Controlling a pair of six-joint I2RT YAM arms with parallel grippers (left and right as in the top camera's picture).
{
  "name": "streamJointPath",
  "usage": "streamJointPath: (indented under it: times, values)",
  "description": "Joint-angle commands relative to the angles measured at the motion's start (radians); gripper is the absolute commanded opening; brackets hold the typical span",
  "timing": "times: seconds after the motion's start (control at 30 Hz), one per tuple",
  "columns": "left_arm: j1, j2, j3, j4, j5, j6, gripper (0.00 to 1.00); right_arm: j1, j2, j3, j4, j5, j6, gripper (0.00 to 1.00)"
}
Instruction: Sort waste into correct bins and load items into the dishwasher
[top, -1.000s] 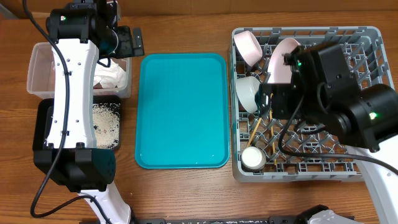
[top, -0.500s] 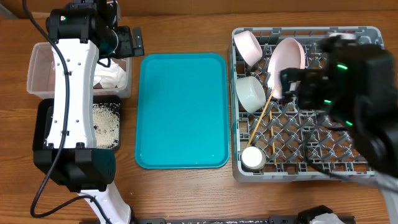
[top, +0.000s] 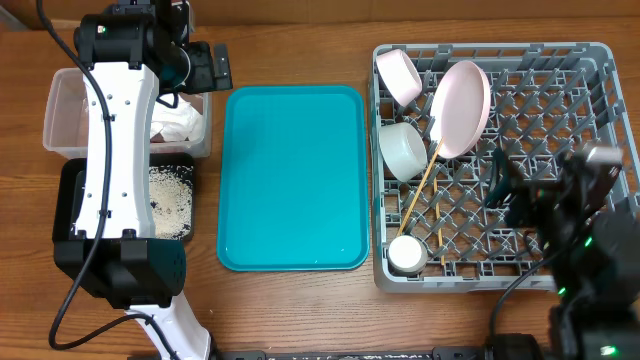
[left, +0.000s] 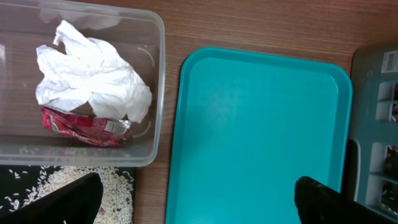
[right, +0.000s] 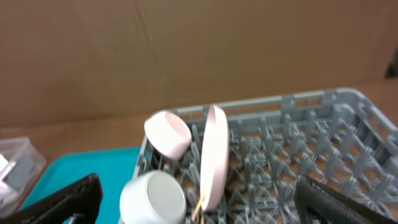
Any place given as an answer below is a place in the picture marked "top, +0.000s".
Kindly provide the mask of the white napkin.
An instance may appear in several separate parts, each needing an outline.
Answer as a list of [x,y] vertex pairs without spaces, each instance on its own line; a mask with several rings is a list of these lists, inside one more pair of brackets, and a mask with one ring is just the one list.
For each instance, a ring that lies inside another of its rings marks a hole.
[[152,142],[182,142],[197,140],[204,134],[204,116],[186,101],[178,97],[176,108],[156,102],[150,125]]

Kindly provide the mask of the white round plate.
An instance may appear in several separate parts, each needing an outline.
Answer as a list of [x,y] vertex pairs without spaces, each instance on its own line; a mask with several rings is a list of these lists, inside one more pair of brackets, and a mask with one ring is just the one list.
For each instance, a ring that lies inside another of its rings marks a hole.
[[430,116],[430,138],[439,156],[452,159],[469,152],[485,129],[491,108],[487,75],[472,61],[450,67],[438,83]]

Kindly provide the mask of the wooden chopstick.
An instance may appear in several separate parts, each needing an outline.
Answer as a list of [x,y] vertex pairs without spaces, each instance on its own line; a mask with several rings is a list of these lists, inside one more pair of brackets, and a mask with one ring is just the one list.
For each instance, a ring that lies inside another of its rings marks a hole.
[[400,236],[402,236],[404,234],[404,229],[405,229],[407,223],[409,222],[409,219],[411,217],[413,209],[414,209],[414,207],[415,207],[415,205],[416,205],[416,203],[417,203],[417,201],[418,201],[418,199],[420,197],[420,194],[422,193],[422,190],[423,190],[423,188],[424,188],[429,176],[430,176],[430,173],[431,173],[431,171],[432,171],[432,169],[434,167],[434,164],[436,162],[436,159],[437,159],[437,157],[439,155],[439,152],[440,152],[441,147],[443,146],[443,144],[444,144],[444,138],[441,139],[437,144],[437,147],[436,147],[436,149],[434,151],[434,154],[432,155],[432,157],[431,157],[431,159],[430,159],[430,161],[428,163],[428,166],[427,166],[427,168],[426,168],[426,170],[425,170],[425,172],[423,174],[423,177],[421,179],[421,182],[419,183],[419,185],[417,187],[417,190],[416,190],[416,192],[414,194],[414,197],[413,197],[413,199],[412,199],[412,201],[411,201],[411,203],[410,203],[410,205],[409,205],[409,207],[408,207],[408,209],[406,211],[406,214],[405,214],[405,216],[404,216],[404,218],[403,218],[403,220],[401,222],[401,225],[400,225],[400,227],[399,227],[399,229],[398,229],[398,231],[396,233],[396,237],[400,237]]
[[[439,193],[439,186],[438,186],[438,179],[437,176],[433,179],[433,191],[434,191],[434,195],[438,195]],[[439,204],[439,199],[436,200],[435,203],[435,217],[436,217],[436,221],[439,221],[441,218],[441,213],[440,213],[440,204]],[[443,246],[443,236],[442,236],[442,229],[438,228],[437,230],[437,239],[438,239],[438,246],[439,248]],[[443,269],[446,269],[446,260],[444,255],[440,255],[439,256],[440,259],[440,265],[442,266]]]

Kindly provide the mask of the grey shallow bowl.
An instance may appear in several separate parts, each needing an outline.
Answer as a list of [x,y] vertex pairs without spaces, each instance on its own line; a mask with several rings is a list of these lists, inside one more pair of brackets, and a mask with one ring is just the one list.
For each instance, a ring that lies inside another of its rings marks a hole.
[[424,142],[420,133],[409,123],[382,126],[379,145],[388,169],[399,181],[409,181],[427,166]]

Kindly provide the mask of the white cup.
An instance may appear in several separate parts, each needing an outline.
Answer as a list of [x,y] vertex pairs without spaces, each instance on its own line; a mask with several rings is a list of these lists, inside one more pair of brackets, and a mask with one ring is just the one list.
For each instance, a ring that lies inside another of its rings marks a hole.
[[395,273],[414,276],[425,268],[428,262],[427,250],[417,238],[401,235],[389,244],[388,262]]

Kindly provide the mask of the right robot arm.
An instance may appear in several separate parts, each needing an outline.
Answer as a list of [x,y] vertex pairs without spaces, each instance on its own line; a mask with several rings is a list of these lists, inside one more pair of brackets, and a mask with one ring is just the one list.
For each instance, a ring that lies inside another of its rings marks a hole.
[[[605,202],[623,169],[617,147],[587,144],[558,158],[554,181],[527,180],[500,149],[493,153],[487,208],[509,207],[505,223],[535,233],[542,258],[507,287],[492,310],[488,359],[636,359],[639,356],[639,221]],[[552,273],[551,350],[528,334],[501,334],[498,313],[540,268]]]

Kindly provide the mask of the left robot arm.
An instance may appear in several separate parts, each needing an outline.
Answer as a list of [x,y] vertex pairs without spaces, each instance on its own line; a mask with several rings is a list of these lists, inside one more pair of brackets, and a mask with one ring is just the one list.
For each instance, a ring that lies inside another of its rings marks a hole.
[[192,41],[186,1],[120,1],[84,16],[63,51],[82,72],[88,153],[80,207],[54,261],[145,331],[162,359],[216,359],[184,292],[186,253],[155,233],[149,192],[156,105],[232,88],[224,45]]

